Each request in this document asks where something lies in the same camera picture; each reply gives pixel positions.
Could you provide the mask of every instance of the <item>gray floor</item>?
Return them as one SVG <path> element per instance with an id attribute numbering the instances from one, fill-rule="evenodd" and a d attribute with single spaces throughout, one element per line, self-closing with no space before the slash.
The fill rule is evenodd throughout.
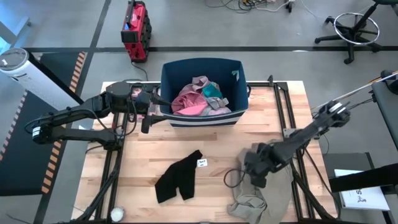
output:
<path id="1" fill-rule="evenodd" d="M 317 16 L 310 14 L 305 5 Z M 358 12 L 372 4 L 370 0 L 297 0 L 293 13 L 252 11 L 237 14 L 225 8 L 208 8 L 202 0 L 146 0 L 153 26 L 151 46 L 312 46 L 313 39 L 332 35 L 331 26 L 322 26 L 327 16 L 342 12 Z M 18 15 L 28 15 L 32 28 L 20 45 L 24 47 L 89 47 L 104 0 L 0 0 L 0 6 L 16 8 Z M 123 23 L 127 0 L 112 0 L 97 47 L 122 47 L 119 31 Z M 208 0 L 215 6 L 218 1 Z M 398 17 L 389 6 L 379 6 L 372 18 L 381 28 L 378 43 L 398 45 Z M 347 24 L 353 18 L 345 20 Z M 321 45 L 343 45 L 342 42 Z M 192 57 L 222 57 L 243 62 L 248 80 L 303 80 L 312 106 L 353 90 L 373 78 L 381 70 L 398 69 L 398 52 L 356 52 L 356 60 L 345 65 L 346 52 L 185 52 L 150 53 L 147 70 L 149 80 L 159 80 L 162 65 Z M 129 63 L 125 53 L 95 53 L 81 97 L 87 99 L 99 93 L 104 81 L 126 78 L 145 79 L 144 74 Z M 353 103 L 370 97 L 369 90 L 354 95 Z M 22 96 L 23 89 L 0 76 L 0 139 L 4 138 Z M 82 121 L 89 128 L 91 121 Z M 352 111 L 351 121 L 327 135 L 329 153 L 370 152 L 376 167 L 398 161 L 398 152 L 384 124 L 377 105 L 370 103 Z M 322 151 L 327 146 L 321 140 Z M 45 223 L 67 221 L 70 218 L 78 180 L 84 161 L 86 143 L 69 141 L 65 151 Z M 398 198 L 388 196 L 389 205 L 398 220 Z M 18 223 L 6 213 L 32 223 L 40 197 L 0 198 L 0 222 Z M 363 216 L 359 222 L 384 223 L 380 215 Z"/>

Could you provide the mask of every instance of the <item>black floor mat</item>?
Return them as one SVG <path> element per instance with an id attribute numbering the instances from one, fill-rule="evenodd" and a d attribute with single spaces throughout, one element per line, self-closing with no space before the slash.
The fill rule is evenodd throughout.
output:
<path id="1" fill-rule="evenodd" d="M 43 54 L 40 62 L 70 87 L 80 55 Z M 52 106 L 30 92 L 22 98 L 0 154 L 0 196 L 46 194 L 51 190 L 65 144 L 38 145 L 24 131 L 24 126 L 53 110 Z"/>

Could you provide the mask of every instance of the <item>beige cloth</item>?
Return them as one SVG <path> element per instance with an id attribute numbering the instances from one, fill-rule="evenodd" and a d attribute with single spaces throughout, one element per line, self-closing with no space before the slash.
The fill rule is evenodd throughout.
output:
<path id="1" fill-rule="evenodd" d="M 258 144 L 251 149 L 243 149 L 238 156 L 240 169 L 244 170 L 244 157 L 248 150 L 256 151 Z M 236 185 L 243 173 L 231 173 L 231 185 Z M 235 203 L 228 205 L 230 215 L 240 217 L 250 224 L 278 224 L 282 221 L 292 197 L 292 169 L 289 166 L 266 176 L 265 188 L 250 184 L 250 176 L 245 175 L 242 183 L 233 188 Z"/>

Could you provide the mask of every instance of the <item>blue storage bin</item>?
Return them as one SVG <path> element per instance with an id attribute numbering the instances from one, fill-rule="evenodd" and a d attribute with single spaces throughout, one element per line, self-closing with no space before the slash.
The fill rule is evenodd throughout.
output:
<path id="1" fill-rule="evenodd" d="M 170 106 L 161 106 L 160 111 L 168 117 L 173 127 L 203 127 L 234 125 L 248 108 L 248 91 L 240 61 L 223 58 L 192 58 L 163 65 L 161 92 L 163 99 L 172 102 L 193 77 L 205 75 L 216 82 L 232 111 L 214 116 L 182 116 L 173 114 Z"/>

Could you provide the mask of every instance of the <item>wooden table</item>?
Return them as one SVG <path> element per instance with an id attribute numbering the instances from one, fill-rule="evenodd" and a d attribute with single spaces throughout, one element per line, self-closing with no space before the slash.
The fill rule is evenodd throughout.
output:
<path id="1" fill-rule="evenodd" d="M 112 82 L 104 82 L 104 90 Z M 312 122 L 310 107 L 303 82 L 288 82 L 295 121 L 298 128 Z M 113 116 L 102 121 L 108 126 Z M 94 129 L 102 129 L 97 121 Z M 232 191 L 223 183 L 224 174 L 236 167 L 236 156 L 244 147 L 253 142 L 266 142 L 282 139 L 278 111 L 272 88 L 254 87 L 249 99 L 249 109 L 238 123 L 232 127 L 175 129 L 168 121 L 157 123 L 150 128 L 149 134 L 140 132 L 140 123 L 136 130 L 126 138 L 115 207 L 123 207 L 126 216 L 123 222 L 243 222 L 227 214 L 226 206 L 233 203 Z M 208 166 L 196 169 L 195 197 L 183 201 L 178 195 L 162 204 L 157 203 L 155 183 L 166 169 L 176 161 L 187 157 L 199 149 Z M 327 180 L 325 165 L 318 141 L 312 140 L 307 147 L 315 160 L 322 176 Z M 101 148 L 86 155 L 75 207 L 84 210 L 100 189 L 101 175 L 106 152 Z M 324 208 L 333 216 L 336 210 L 332 197 L 315 168 L 304 156 L 310 189 Z M 105 198 L 103 217 L 106 216 L 109 192 Z M 307 210 L 300 190 L 300 201 L 304 217 Z M 72 218 L 82 214 L 74 209 Z M 283 222 L 296 221 L 293 199 Z"/>

